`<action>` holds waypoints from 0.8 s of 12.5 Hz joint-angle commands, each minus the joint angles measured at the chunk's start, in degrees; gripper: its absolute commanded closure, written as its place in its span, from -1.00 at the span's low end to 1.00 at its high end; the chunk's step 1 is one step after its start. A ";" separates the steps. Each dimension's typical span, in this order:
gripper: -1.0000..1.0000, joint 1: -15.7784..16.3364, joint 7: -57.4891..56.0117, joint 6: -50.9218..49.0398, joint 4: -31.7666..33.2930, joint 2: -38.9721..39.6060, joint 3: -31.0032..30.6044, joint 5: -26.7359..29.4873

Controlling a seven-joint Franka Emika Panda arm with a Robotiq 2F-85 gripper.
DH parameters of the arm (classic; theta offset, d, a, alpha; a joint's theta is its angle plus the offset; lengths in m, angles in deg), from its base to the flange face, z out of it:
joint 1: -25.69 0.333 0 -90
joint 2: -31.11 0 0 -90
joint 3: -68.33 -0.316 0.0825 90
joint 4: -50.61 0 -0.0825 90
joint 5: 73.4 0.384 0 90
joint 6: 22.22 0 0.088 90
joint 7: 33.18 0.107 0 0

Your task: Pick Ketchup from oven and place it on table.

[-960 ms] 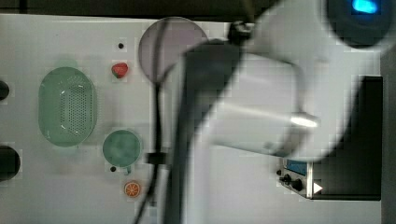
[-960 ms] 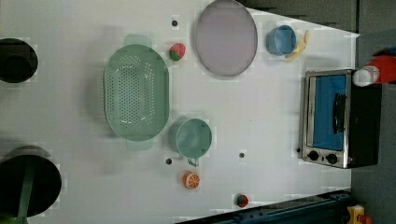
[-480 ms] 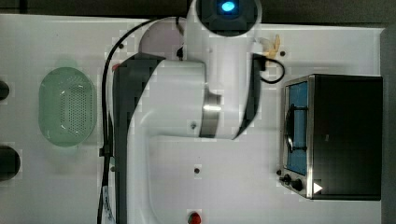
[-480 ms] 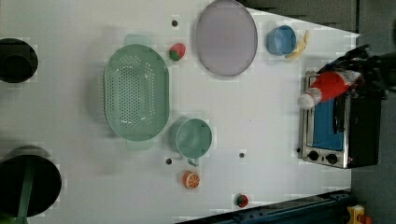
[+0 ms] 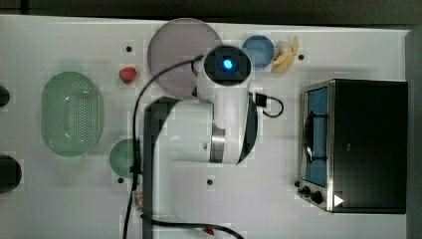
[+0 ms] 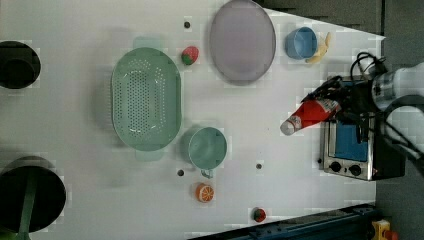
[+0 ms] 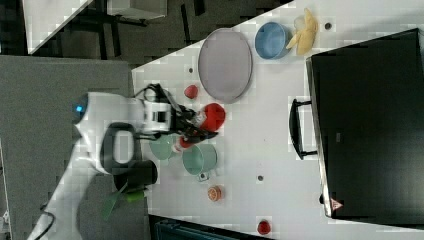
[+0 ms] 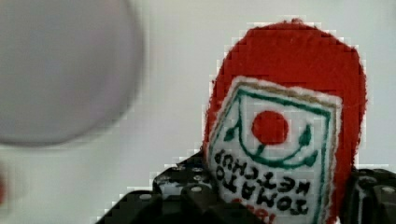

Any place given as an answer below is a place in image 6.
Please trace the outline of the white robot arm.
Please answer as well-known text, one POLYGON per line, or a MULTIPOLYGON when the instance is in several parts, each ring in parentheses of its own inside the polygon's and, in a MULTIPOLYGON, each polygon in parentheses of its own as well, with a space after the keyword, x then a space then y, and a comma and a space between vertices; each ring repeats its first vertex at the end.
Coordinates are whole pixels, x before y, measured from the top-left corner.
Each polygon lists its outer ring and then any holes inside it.
POLYGON ((394 149, 423 166, 423 65, 389 71, 377 64, 361 76, 335 76, 306 95, 308 100, 334 100, 337 117, 357 123, 362 115, 381 119, 377 131, 394 149))

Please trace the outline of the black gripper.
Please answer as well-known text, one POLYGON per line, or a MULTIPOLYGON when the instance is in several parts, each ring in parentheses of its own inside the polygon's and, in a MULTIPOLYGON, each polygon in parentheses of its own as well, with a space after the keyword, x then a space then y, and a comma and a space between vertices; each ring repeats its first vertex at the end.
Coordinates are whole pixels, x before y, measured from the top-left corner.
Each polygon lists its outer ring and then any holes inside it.
POLYGON ((335 119, 344 124, 359 124, 370 113, 377 111, 370 86, 371 83, 368 81, 344 81, 341 77, 337 77, 334 93, 328 88, 317 88, 308 93, 302 102, 323 99, 336 100, 340 109, 336 113, 335 119))

